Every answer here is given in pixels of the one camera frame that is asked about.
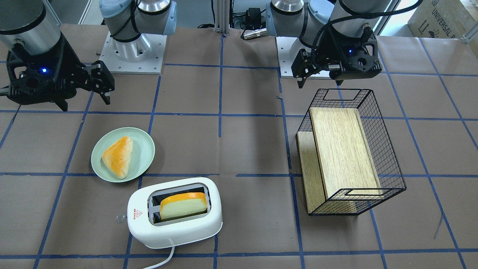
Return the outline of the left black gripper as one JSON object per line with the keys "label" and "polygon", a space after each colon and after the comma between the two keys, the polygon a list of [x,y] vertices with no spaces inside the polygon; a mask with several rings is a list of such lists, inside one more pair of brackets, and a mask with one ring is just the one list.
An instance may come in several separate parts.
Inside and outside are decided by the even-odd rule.
{"label": "left black gripper", "polygon": [[368,23],[359,30],[358,37],[349,37],[328,26],[319,38],[312,54],[299,49],[291,65],[292,76],[300,89],[306,79],[320,71],[328,71],[329,77],[341,86],[345,80],[374,78],[381,73],[376,36]]}

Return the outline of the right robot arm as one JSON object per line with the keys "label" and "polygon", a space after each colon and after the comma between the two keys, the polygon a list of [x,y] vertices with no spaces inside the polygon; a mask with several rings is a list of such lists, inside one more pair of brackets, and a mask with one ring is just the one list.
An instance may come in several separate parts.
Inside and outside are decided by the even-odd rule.
{"label": "right robot arm", "polygon": [[[144,59],[153,50],[147,34],[174,34],[176,7],[172,0],[101,0],[118,58]],[[115,81],[108,66],[102,60],[83,64],[42,0],[2,0],[1,41],[10,80],[2,96],[19,105],[51,102],[66,112],[67,99],[81,88],[110,104]]]}

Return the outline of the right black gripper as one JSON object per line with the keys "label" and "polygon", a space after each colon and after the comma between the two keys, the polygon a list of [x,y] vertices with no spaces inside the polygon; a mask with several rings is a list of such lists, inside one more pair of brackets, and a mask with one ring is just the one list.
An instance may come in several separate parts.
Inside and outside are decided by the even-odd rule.
{"label": "right black gripper", "polygon": [[106,64],[81,63],[63,34],[49,51],[36,56],[27,52],[24,44],[15,43],[7,54],[6,67],[10,79],[7,97],[20,105],[51,102],[67,112],[66,100],[76,96],[78,87],[99,94],[106,105],[115,90]]}

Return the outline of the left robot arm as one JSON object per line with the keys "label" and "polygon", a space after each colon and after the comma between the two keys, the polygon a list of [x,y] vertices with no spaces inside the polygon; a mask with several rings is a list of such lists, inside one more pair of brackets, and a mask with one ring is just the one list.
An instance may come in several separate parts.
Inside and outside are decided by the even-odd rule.
{"label": "left robot arm", "polygon": [[382,66],[373,27],[388,5],[387,0],[272,0],[265,9],[265,29],[241,38],[296,38],[291,71],[300,88],[321,71],[337,85],[374,78]]}

